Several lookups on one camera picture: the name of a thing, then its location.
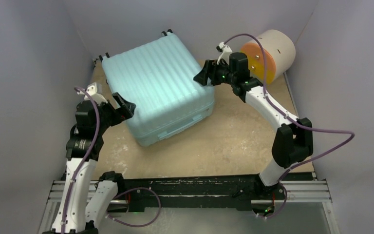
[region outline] suitcase handle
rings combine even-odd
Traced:
[[[202,119],[203,119],[203,116],[201,114],[195,115],[193,116],[193,118],[191,118],[191,121],[188,124],[183,124],[181,127],[178,127],[175,130],[169,130],[170,132],[165,131],[165,132],[160,133],[158,135],[158,139],[163,140],[163,139],[169,138],[170,136],[175,135],[183,131],[184,129],[193,126],[195,123],[199,122]]]

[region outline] gray wall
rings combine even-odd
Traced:
[[[197,59],[237,33],[277,29],[296,41],[318,0],[64,0],[93,57],[127,51],[171,28]],[[233,49],[249,41],[237,39]]]
[[[0,0],[0,233],[38,231],[91,57],[60,0]]]
[[[374,233],[374,1],[320,0],[289,72],[301,116],[356,138],[314,163],[342,233]],[[316,153],[346,136],[315,134]]]

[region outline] floor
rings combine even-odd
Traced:
[[[115,101],[101,63],[92,82],[102,84],[106,99]],[[284,77],[268,86],[270,94],[288,111],[295,109]],[[122,123],[103,135],[104,146],[93,179],[106,171],[124,178],[216,176],[259,173],[272,159],[275,132],[268,122],[222,84],[216,87],[213,114],[185,131],[149,147],[140,146]],[[295,169],[313,171],[311,163]]]

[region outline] cylinder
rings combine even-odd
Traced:
[[[267,84],[273,82],[292,65],[296,56],[295,45],[284,33],[277,30],[267,30],[257,36],[267,58]],[[262,51],[255,40],[244,44],[240,52],[247,55],[249,70],[257,78],[263,80]]]

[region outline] ribbed suitcase shell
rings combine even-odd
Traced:
[[[214,87],[193,77],[201,70],[173,33],[110,58],[102,67],[111,91],[135,103],[128,129],[142,146],[168,138],[212,113]]]

